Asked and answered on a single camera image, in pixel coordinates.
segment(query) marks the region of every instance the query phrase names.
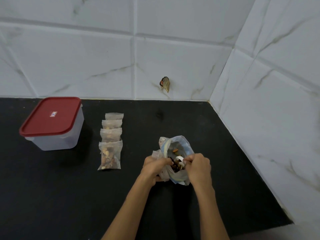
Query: red plastic container lid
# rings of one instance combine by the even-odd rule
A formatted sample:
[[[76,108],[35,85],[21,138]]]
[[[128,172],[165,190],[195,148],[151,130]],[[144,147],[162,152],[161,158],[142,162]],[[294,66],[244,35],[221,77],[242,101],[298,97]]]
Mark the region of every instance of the red plastic container lid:
[[[72,129],[80,105],[78,97],[47,97],[31,112],[19,133],[24,137],[65,134]]]

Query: sticker on red lid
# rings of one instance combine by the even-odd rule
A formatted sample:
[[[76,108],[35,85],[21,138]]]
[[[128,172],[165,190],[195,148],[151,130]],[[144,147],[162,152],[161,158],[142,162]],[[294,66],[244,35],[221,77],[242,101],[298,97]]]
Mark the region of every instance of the sticker on red lid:
[[[57,114],[57,113],[58,113],[57,111],[52,112],[52,113],[51,113],[51,115],[50,115],[50,117],[54,117],[54,116],[56,116],[56,114]]]

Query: open ziplock bag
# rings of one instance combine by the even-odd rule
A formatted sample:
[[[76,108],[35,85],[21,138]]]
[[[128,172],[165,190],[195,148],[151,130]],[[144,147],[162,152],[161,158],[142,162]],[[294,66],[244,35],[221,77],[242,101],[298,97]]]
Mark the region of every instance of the open ziplock bag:
[[[175,136],[172,138],[160,137],[159,139],[160,151],[153,151],[152,157],[155,159],[160,159],[162,157],[170,157],[172,159],[177,157],[177,154],[185,158],[188,155],[194,154],[189,142],[184,136]],[[189,177],[187,171],[182,169],[178,172],[174,172],[170,165],[166,165],[159,176],[164,181],[169,179],[175,184],[189,185]]]

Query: person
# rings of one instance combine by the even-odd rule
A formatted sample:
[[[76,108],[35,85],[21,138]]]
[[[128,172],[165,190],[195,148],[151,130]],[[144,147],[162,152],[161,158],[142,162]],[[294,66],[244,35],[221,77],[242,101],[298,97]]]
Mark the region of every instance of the person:
[[[200,234],[202,240],[227,240],[229,236],[220,217],[215,191],[212,187],[211,165],[201,153],[183,159],[189,180],[198,198],[200,209]],[[121,209],[101,240],[134,240],[141,216],[152,186],[161,181],[158,173],[165,165],[172,165],[170,158],[144,161],[142,170]]]

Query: plastic container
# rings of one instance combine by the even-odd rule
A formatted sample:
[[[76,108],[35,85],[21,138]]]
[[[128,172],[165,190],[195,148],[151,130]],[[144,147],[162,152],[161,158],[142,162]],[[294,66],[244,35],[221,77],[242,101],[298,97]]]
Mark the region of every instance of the plastic container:
[[[19,133],[43,151],[77,145],[84,121],[78,97],[47,97],[31,112]]]

